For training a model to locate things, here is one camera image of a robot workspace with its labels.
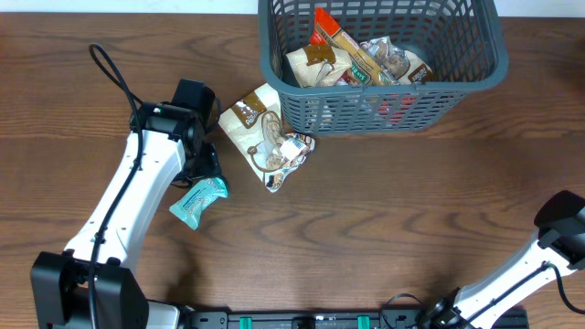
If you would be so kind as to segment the teal packet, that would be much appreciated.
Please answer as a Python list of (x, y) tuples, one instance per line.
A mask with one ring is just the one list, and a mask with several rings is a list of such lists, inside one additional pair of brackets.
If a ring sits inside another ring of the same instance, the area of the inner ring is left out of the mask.
[(228, 195), (228, 188), (223, 178), (205, 178), (197, 182), (169, 210), (191, 229), (196, 230), (204, 210), (218, 198), (227, 198)]

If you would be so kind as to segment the beige snack bag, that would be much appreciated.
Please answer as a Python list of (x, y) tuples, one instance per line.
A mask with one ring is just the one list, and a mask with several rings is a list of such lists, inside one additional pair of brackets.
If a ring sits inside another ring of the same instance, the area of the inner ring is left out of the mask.
[(370, 39), (359, 46), (392, 78), (394, 84), (410, 85), (435, 80), (429, 65), (415, 53), (393, 45), (389, 37)]
[(301, 88), (332, 87), (352, 67), (348, 52), (329, 45), (309, 45), (286, 55)]
[(272, 193), (315, 148), (315, 140), (283, 129), (279, 93), (265, 83), (226, 109), (219, 126)]

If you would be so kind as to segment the red orange pasta packet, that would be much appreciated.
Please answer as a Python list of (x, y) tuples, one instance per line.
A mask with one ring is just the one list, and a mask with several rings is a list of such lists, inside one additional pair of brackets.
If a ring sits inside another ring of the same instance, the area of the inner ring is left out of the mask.
[(310, 37), (310, 44), (327, 44), (346, 51), (352, 60), (348, 75), (361, 85), (399, 85), (322, 7), (315, 9), (314, 32)]

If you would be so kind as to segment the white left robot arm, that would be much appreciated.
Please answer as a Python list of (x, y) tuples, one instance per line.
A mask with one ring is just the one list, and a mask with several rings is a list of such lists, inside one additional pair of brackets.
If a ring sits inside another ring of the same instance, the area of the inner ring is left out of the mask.
[(144, 103), (131, 119), (123, 158), (87, 222), (61, 253), (31, 269), (41, 328), (179, 328), (188, 310), (148, 300), (134, 277), (144, 237), (167, 188), (215, 174), (205, 143), (216, 103)]

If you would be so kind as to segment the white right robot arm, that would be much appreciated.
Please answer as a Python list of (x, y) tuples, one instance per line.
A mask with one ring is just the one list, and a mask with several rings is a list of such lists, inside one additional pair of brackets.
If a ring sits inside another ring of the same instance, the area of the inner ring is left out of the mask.
[(463, 286), (420, 316), (420, 328), (493, 327), (509, 309), (550, 282), (574, 313), (562, 279), (584, 269), (584, 198), (568, 190), (556, 193), (537, 212), (529, 241), (483, 279)]

